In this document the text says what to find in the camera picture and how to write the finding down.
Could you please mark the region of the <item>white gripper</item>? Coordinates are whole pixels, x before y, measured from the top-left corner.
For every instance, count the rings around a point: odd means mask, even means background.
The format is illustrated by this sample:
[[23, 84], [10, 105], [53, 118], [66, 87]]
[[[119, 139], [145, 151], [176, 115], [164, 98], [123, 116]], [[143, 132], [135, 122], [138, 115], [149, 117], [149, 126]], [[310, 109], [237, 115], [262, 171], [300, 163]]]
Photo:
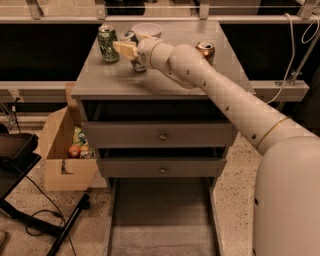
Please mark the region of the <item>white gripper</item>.
[[137, 34], [139, 42], [138, 47], [132, 41], [114, 41], [114, 49], [129, 60], [137, 58], [141, 64], [147, 68], [160, 68], [163, 65], [161, 56], [156, 53], [156, 47], [163, 42], [162, 39], [150, 35]]

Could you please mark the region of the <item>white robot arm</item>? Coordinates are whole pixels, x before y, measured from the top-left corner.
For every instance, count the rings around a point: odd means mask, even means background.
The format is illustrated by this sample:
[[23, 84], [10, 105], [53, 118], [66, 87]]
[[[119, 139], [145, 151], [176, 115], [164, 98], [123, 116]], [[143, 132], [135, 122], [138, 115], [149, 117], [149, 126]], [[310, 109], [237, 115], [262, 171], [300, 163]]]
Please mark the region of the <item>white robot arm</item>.
[[262, 155], [253, 255], [320, 256], [320, 138], [217, 72], [193, 46], [144, 36], [113, 46], [182, 87], [201, 89]]

